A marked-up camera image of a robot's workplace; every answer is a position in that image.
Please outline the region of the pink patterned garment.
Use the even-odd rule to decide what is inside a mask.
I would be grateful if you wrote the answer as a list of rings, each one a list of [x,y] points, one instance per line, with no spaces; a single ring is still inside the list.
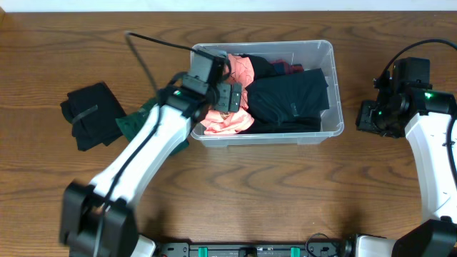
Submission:
[[[228,54],[231,65],[231,75],[228,78],[230,84],[242,85],[240,108],[236,113],[223,113],[220,111],[209,111],[206,118],[201,122],[206,129],[205,135],[231,135],[248,129],[254,118],[247,112],[248,93],[246,87],[254,79],[254,69],[249,57],[241,57]]]

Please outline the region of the red plaid shirt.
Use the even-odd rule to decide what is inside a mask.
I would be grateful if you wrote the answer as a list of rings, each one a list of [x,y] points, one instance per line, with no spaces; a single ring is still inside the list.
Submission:
[[[304,68],[301,64],[289,64],[284,60],[273,61],[271,62],[271,65],[278,75],[289,75],[304,72]]]

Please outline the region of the clear plastic storage bin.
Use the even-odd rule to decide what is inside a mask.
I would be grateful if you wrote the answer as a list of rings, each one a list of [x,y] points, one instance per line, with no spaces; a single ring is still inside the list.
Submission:
[[[225,51],[228,54],[250,54],[268,61],[284,60],[300,64],[305,70],[321,69],[328,84],[329,109],[321,112],[321,130],[303,133],[234,134],[223,136],[205,135],[205,127],[195,125],[191,136],[206,147],[227,147],[269,144],[319,144],[328,138],[339,136],[344,130],[340,93],[333,45],[326,40],[270,41],[254,43],[200,43],[194,49],[206,48]]]

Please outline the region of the black garment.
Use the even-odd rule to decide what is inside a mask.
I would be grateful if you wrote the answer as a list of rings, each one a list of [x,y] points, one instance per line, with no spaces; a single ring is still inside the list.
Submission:
[[[116,120],[126,113],[104,82],[67,93],[67,100],[60,107],[72,125],[71,135],[80,151],[101,143],[108,146],[122,136]]]
[[[254,123],[242,134],[303,133],[321,130],[321,112],[329,109],[328,84],[321,69],[278,75],[270,61],[247,54],[254,80],[246,87],[247,112]]]

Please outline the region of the dark green garment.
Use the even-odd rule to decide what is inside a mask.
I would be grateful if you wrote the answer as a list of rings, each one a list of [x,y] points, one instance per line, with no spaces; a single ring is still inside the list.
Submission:
[[[125,117],[116,119],[116,124],[128,141],[132,141],[149,116],[150,110],[157,104],[155,98],[149,99],[141,108]]]

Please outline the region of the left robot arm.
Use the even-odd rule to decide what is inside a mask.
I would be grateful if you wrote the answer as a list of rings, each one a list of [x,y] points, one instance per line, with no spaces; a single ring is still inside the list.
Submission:
[[[157,104],[121,154],[89,184],[68,185],[60,242],[82,256],[152,256],[156,244],[139,233],[134,210],[164,161],[209,109],[239,108],[241,87],[226,83],[230,75],[225,51],[195,49],[191,68],[158,91]]]

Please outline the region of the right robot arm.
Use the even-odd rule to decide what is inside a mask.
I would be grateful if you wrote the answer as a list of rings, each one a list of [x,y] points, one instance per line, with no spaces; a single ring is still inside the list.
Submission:
[[[405,138],[413,152],[421,192],[422,222],[399,239],[356,234],[341,256],[452,256],[456,248],[456,99],[435,91],[428,59],[389,62],[374,81],[376,100],[365,100],[358,131]]]

